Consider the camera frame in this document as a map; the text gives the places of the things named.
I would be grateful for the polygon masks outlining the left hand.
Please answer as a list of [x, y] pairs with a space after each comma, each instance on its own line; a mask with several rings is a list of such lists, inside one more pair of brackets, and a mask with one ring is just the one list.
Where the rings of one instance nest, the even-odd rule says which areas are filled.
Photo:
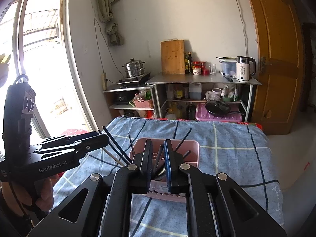
[[[42, 211], [49, 211], [53, 207], [53, 186], [56, 184], [57, 181], [59, 181], [58, 174], [45, 179], [40, 192], [40, 198], [37, 199], [37, 201], [35, 202], [36, 206], [39, 207]], [[12, 186], [19, 202], [31, 206], [32, 198], [30, 194], [25, 190], [25, 188], [21, 187], [15, 182], [12, 183]], [[22, 216], [23, 212], [19, 207], [16, 199], [14, 198], [13, 192], [8, 182], [2, 183], [2, 193], [4, 200], [10, 208], [10, 210], [12, 210], [16, 215]]]

